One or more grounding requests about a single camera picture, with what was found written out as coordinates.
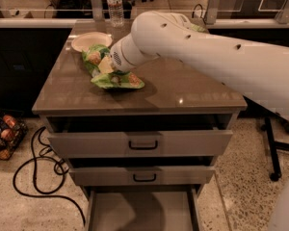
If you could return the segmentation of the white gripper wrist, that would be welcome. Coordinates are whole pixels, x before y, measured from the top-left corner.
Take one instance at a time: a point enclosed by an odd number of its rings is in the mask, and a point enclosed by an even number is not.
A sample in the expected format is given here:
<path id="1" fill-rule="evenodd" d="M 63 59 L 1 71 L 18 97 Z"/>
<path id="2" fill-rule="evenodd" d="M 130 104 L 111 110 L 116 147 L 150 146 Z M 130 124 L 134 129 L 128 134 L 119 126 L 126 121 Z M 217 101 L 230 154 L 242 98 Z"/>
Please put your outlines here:
<path id="1" fill-rule="evenodd" d="M 127 72 L 142 62 L 142 53 L 136 46 L 131 35 L 127 35 L 117 41 L 111 47 L 110 53 L 111 57 L 105 56 L 98 65 L 101 73 L 114 72 L 114 66 L 120 71 Z"/>

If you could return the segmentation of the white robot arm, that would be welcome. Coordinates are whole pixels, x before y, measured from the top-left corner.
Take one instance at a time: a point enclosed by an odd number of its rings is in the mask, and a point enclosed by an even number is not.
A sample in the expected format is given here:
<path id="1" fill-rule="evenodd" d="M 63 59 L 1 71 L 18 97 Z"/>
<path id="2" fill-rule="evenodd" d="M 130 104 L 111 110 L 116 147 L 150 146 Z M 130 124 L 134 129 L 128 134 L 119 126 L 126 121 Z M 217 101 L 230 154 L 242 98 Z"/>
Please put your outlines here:
<path id="1" fill-rule="evenodd" d="M 188 64 L 289 121 L 289 47 L 197 32 L 180 13 L 138 15 L 104 60 L 128 72 L 159 57 Z"/>

